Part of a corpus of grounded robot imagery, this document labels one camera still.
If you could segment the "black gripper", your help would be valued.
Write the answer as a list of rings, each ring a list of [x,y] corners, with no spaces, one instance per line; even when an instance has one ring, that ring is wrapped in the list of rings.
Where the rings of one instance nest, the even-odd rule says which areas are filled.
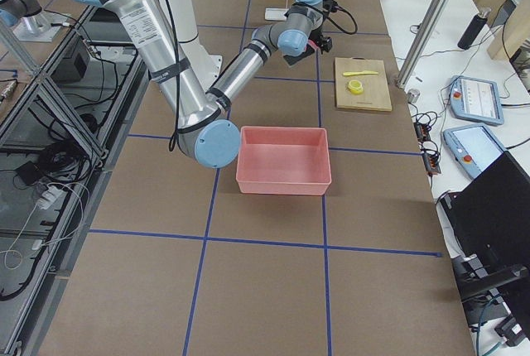
[[[308,38],[308,44],[313,48],[319,48],[317,45],[317,41],[321,36],[323,36],[322,26],[318,26],[316,29],[311,31]]]

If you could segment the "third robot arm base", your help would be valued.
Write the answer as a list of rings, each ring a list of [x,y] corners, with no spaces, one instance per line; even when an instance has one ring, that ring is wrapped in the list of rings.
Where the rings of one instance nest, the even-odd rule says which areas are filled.
[[[19,41],[51,43],[61,27],[38,0],[1,0],[1,20]]]

